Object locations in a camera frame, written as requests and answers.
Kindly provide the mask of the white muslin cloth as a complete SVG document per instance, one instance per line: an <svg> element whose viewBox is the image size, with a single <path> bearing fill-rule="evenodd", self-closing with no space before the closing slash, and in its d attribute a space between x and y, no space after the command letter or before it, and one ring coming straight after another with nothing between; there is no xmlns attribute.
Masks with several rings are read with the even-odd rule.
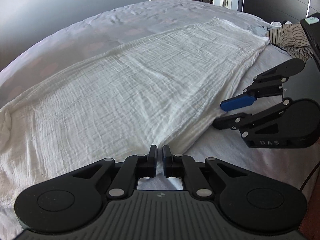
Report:
<svg viewBox="0 0 320 240"><path fill-rule="evenodd" d="M182 153L223 114L269 40L214 18L78 62L1 108L1 206L26 188L151 144Z"/></svg>

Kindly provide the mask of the striped crumpled garment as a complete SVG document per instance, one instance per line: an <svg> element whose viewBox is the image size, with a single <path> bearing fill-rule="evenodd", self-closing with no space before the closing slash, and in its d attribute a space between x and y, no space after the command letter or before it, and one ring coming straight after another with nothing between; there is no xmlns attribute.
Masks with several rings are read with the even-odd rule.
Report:
<svg viewBox="0 0 320 240"><path fill-rule="evenodd" d="M292 58L308 61L313 52L300 23L284 24L266 33L271 44L286 51Z"/></svg>

